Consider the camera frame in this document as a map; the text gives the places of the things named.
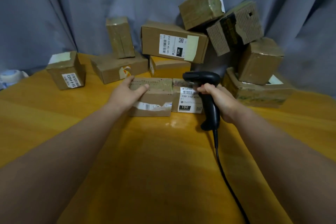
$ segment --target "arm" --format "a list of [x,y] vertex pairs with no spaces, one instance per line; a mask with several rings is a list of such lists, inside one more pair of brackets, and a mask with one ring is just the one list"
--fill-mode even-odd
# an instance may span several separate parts
[[233,123],[270,188],[295,223],[336,223],[336,164],[240,104],[224,87],[205,84]]
[[0,169],[1,223],[54,223],[85,179],[115,121],[144,94],[133,76],[106,105]]

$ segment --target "barcode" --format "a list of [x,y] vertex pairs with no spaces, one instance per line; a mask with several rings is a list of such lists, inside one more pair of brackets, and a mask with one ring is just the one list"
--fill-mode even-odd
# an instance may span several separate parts
[[163,40],[163,53],[166,53],[167,40]]
[[191,94],[191,95],[196,95],[197,92],[196,91],[191,91],[191,90],[184,90],[183,94]]

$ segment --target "torn cardboard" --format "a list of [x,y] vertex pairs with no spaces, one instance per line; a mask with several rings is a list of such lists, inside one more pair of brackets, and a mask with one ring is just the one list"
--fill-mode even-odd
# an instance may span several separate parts
[[103,84],[148,72],[148,59],[139,52],[134,58],[117,59],[111,55],[91,57],[91,65]]
[[113,55],[118,59],[135,57],[127,17],[107,18],[106,28],[112,45]]
[[277,108],[294,92],[294,87],[275,72],[266,85],[238,81],[233,67],[226,70],[222,85],[247,106]]
[[243,1],[207,28],[218,56],[263,37],[264,32],[254,1]]
[[202,113],[203,104],[193,85],[183,79],[173,79],[172,112]]
[[150,56],[149,72],[153,78],[182,78],[190,71],[191,63],[182,60]]
[[148,84],[149,90],[131,107],[132,117],[170,116],[173,101],[173,81],[167,78],[134,78],[129,88],[136,90]]
[[203,63],[208,36],[173,24],[148,21],[141,27],[143,54]]
[[263,37],[249,43],[238,65],[238,80],[266,84],[278,69],[283,56],[273,39]]
[[179,6],[186,30],[224,15],[223,0],[186,0]]
[[85,68],[76,51],[52,55],[46,70],[60,90],[85,86]]

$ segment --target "hand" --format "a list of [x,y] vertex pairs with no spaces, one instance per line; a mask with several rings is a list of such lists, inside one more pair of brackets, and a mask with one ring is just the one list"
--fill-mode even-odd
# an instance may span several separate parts
[[228,123],[233,123],[237,115],[241,113],[240,111],[246,109],[244,105],[239,103],[232,94],[220,84],[216,88],[214,85],[206,83],[201,87],[198,87],[197,91],[202,94],[212,95],[213,100],[221,112],[223,120]]
[[134,76],[127,77],[112,92],[106,105],[113,106],[120,113],[128,111],[133,104],[149,89],[149,85],[145,84],[137,90],[130,90],[129,85],[133,81]]

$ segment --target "gray curtain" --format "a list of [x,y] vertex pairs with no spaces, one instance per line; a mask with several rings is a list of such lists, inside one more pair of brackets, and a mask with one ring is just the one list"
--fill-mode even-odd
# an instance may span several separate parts
[[[135,48],[147,20],[181,24],[184,0],[0,0],[0,69],[43,67],[65,50],[111,52],[105,19],[127,16]],[[242,0],[224,0],[226,10]],[[280,72],[295,86],[336,95],[336,0],[254,0],[266,36],[285,50]],[[211,52],[195,69],[223,75],[237,57]]]

